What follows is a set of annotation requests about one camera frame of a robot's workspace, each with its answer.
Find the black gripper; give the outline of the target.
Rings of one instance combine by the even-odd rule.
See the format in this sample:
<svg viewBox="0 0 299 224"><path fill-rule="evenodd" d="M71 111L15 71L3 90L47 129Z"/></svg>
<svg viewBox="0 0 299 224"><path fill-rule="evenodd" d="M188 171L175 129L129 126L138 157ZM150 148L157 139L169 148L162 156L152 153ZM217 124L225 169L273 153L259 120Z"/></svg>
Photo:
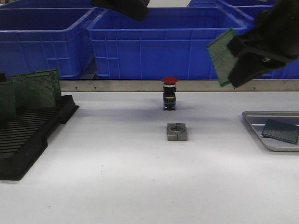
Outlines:
<svg viewBox="0 0 299 224"><path fill-rule="evenodd" d="M275 1L269 11L256 17L254 28L242 35L235 35L227 44L227 49L233 57L239 57L228 76L235 88L297 60L299 2Z"/></svg>

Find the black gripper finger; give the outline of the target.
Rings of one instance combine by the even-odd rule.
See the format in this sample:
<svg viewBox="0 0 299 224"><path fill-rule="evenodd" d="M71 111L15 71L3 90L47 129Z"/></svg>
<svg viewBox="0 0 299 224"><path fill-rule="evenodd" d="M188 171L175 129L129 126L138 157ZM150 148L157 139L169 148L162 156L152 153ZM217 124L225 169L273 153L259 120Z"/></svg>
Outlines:
<svg viewBox="0 0 299 224"><path fill-rule="evenodd" d="M136 21L143 21L148 12L149 0L92 0L95 7L114 10Z"/></svg>

